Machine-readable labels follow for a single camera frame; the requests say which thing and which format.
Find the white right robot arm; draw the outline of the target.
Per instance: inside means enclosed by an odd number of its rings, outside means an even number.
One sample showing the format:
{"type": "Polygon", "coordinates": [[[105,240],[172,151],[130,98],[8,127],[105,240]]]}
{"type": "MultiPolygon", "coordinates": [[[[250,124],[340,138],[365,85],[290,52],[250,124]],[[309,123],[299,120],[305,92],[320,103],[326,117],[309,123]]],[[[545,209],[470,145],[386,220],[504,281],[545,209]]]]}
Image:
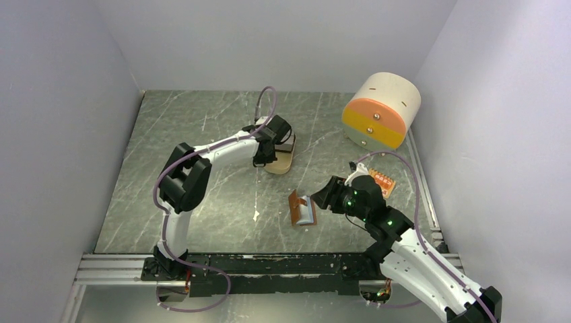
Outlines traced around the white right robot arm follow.
{"type": "Polygon", "coordinates": [[[501,321],[501,293],[472,281],[429,245],[407,216],[386,204],[371,176],[350,181],[334,176],[311,200],[320,209],[363,221],[375,241],[363,253],[370,278],[398,283],[443,322],[501,321]]]}

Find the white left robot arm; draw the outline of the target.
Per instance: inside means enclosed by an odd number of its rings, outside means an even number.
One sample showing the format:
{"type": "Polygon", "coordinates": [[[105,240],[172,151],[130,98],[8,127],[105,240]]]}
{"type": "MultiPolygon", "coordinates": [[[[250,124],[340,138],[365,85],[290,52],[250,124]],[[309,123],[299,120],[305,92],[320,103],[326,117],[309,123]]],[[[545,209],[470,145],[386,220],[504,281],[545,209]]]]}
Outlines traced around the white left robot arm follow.
{"type": "Polygon", "coordinates": [[[171,280],[185,274],[190,217],[204,199],[212,175],[240,162],[251,162],[254,167],[272,164],[294,142],[292,126],[275,115],[208,145],[177,145],[153,188],[154,202],[164,216],[154,250],[160,272],[171,280]]]}

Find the brown leather card holder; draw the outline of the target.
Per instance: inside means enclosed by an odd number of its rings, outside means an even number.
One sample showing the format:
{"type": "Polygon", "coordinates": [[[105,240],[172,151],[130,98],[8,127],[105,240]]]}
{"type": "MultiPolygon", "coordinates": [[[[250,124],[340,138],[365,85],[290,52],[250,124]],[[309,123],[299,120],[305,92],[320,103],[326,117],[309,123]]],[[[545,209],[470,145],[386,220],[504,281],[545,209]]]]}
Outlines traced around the brown leather card holder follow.
{"type": "Polygon", "coordinates": [[[288,197],[292,226],[316,225],[316,205],[308,195],[299,195],[293,190],[288,197]]]}

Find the beige plastic tray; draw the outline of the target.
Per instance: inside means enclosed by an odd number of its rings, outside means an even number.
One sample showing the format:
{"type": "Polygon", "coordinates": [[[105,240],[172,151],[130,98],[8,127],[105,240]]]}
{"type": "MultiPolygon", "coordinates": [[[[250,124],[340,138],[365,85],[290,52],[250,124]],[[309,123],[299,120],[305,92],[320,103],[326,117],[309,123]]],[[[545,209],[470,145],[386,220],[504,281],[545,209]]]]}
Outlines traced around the beige plastic tray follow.
{"type": "Polygon", "coordinates": [[[267,164],[264,167],[264,170],[271,174],[277,174],[277,175],[282,175],[287,173],[292,166],[294,150],[292,153],[281,153],[281,152],[276,152],[275,150],[275,156],[277,159],[272,163],[267,164]]]}

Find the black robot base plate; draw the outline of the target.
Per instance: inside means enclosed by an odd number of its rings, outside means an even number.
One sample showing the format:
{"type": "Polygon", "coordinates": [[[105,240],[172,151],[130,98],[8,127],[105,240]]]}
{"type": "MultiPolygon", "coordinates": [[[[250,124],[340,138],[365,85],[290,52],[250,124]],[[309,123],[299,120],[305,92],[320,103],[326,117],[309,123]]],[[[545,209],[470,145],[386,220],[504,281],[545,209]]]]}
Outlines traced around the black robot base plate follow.
{"type": "Polygon", "coordinates": [[[189,267],[164,256],[146,258],[143,282],[157,283],[160,299],[182,294],[209,297],[231,294],[336,293],[387,302],[388,278],[359,252],[281,254],[187,254],[189,267]]]}

